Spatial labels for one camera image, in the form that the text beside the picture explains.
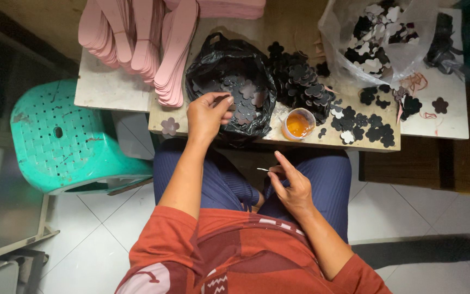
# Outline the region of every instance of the green plastic stool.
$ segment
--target green plastic stool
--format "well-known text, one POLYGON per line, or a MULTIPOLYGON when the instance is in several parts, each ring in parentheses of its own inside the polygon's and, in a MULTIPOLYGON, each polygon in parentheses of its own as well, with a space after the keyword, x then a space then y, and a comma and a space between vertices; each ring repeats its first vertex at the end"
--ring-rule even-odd
POLYGON ((34 87, 14 107, 10 127, 24 178, 50 195, 108 193, 151 178, 152 161, 119 148, 109 111, 74 105, 76 85, 34 87))

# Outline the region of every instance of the finger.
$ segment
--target finger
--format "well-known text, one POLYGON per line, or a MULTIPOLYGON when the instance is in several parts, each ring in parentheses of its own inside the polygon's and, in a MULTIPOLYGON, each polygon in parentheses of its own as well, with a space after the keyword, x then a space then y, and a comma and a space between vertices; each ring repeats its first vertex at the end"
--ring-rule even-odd
POLYGON ((278 162, 284 169, 284 173, 286 177, 289 179, 291 186, 294 186, 295 182, 299 180, 299 172, 298 170, 286 159, 281 152, 275 151, 275 158, 277 158, 278 162))
POLYGON ((268 172, 268 177, 271 179, 271 184, 273 185, 273 188, 275 188, 275 192, 277 195, 281 198, 285 197, 287 195, 287 191, 280 182, 280 179, 275 173, 268 172))
POLYGON ((233 116, 231 111, 226 112, 221 119, 230 119, 233 116))
POLYGON ((225 95, 231 95, 230 92, 210 92, 202 95, 201 97, 198 97, 197 100, 200 100, 201 102, 207 102, 208 106, 213 104, 215 101, 215 98, 219 96, 225 96, 225 95))
POLYGON ((280 165, 270 167, 270 171, 274 172, 278 176, 279 180, 287 179, 286 173, 284 172, 284 169, 280 165))
POLYGON ((270 171, 274 172, 275 174, 285 174, 284 168, 281 165, 275 165, 270 167, 270 171))
POLYGON ((222 118, 224 114, 228 111, 228 108, 233 104, 233 96, 230 96, 221 102, 215 108, 213 111, 217 115, 217 117, 222 118))

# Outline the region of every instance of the red shirt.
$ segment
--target red shirt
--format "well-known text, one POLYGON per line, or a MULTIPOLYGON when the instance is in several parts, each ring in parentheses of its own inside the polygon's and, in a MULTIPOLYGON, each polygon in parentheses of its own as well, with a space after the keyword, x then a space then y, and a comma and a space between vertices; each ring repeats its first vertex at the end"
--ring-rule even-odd
POLYGON ((326 280, 308 239, 292 223, 224 209, 199 215, 197 221, 156 206, 115 292, 391 293, 356 254, 326 280))

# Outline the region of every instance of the black plastic bag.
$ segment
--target black plastic bag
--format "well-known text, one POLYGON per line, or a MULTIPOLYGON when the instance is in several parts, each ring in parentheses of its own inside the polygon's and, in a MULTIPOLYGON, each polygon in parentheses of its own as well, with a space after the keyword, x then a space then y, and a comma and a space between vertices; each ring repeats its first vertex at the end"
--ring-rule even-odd
POLYGON ((262 108, 256 110, 260 114, 251 123, 239 125, 232 119, 229 124, 221 125, 220 137, 232 146, 241 147, 271 131, 271 113, 275 108, 277 90, 267 65, 268 57, 255 46, 244 40, 228 40, 216 32, 206 38, 199 54, 186 70, 186 92, 190 101, 209 91, 224 91, 220 81, 228 75, 249 79, 267 93, 262 108), (219 41, 211 44, 217 36, 219 41))

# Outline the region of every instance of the right hand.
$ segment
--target right hand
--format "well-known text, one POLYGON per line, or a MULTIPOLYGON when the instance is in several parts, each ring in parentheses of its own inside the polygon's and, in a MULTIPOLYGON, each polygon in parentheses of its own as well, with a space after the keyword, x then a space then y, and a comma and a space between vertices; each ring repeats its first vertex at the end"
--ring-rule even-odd
POLYGON ((206 147, 212 143, 219 132, 221 124, 228 124, 233 113, 228 108, 233 104, 231 93, 210 92, 202 95, 188 105, 186 116, 188 118, 188 141, 204 144, 206 147), (229 96, 215 105, 219 96, 229 96))
POLYGON ((314 208, 311 198, 311 183, 301 174, 280 152, 275 151, 275 157, 280 165, 270 167, 268 176, 275 188, 278 198, 286 209, 299 221, 299 218, 309 214, 314 208), (287 178, 290 186, 284 188, 280 178, 287 178))

